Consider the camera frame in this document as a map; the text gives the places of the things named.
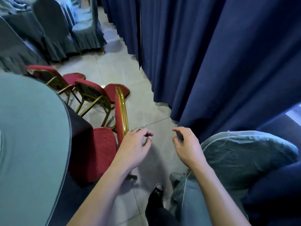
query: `hand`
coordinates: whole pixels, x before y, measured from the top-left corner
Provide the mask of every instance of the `hand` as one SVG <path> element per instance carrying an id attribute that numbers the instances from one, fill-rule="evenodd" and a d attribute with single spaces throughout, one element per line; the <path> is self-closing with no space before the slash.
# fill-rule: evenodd
<path id="1" fill-rule="evenodd" d="M 180 160 L 187 167 L 192 170 L 195 166 L 208 165 L 199 140 L 190 128 L 176 127 L 172 130 L 179 131 L 183 135 L 183 142 L 177 136 L 172 138 L 172 142 L 175 145 Z"/>
<path id="2" fill-rule="evenodd" d="M 121 170 L 127 172 L 140 165 L 151 147 L 153 142 L 152 136 L 153 133 L 147 128 L 137 128 L 133 131 L 128 131 L 120 144 L 112 164 L 119 168 L 121 167 Z M 145 144 L 142 142 L 143 137 L 148 137 Z"/>

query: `forearm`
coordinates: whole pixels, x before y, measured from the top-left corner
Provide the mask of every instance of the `forearm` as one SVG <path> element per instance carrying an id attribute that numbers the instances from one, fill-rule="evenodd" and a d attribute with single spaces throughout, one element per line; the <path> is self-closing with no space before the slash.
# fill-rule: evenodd
<path id="1" fill-rule="evenodd" d="M 128 174 L 127 170 L 111 165 L 97 182 L 67 226 L 107 225 L 115 198 Z"/>
<path id="2" fill-rule="evenodd" d="M 213 226 L 250 225 L 209 165 L 191 168 L 201 187 Z"/>

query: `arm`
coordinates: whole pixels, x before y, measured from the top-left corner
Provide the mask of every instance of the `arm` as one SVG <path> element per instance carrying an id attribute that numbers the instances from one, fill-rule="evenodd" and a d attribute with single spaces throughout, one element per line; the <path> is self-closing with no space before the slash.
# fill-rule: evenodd
<path id="1" fill-rule="evenodd" d="M 143 145 L 144 136 L 149 136 Z M 129 131 L 111 163 L 94 189 L 79 207 L 67 226 L 107 225 L 111 210 L 126 176 L 145 158 L 152 144 L 152 132 L 144 129 Z"/>
<path id="2" fill-rule="evenodd" d="M 177 127 L 184 141 L 177 136 L 172 138 L 179 158 L 194 173 L 202 190 L 213 226 L 250 225 L 233 199 L 225 190 L 213 169 L 208 165 L 199 140 L 190 128 Z"/>

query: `black shoe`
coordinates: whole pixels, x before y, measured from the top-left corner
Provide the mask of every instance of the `black shoe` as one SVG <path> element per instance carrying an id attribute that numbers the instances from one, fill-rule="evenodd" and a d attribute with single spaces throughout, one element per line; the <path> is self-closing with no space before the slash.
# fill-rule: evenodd
<path id="1" fill-rule="evenodd" d="M 148 198 L 148 206 L 154 207 L 163 207 L 162 203 L 163 198 L 163 186 L 157 184 Z"/>

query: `pant leg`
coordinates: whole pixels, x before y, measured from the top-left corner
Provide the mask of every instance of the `pant leg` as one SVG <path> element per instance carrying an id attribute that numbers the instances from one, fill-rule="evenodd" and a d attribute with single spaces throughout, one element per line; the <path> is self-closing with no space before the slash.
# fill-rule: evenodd
<path id="1" fill-rule="evenodd" d="M 180 226 L 175 217 L 163 206 L 155 207 L 148 205 L 145 210 L 148 226 Z"/>

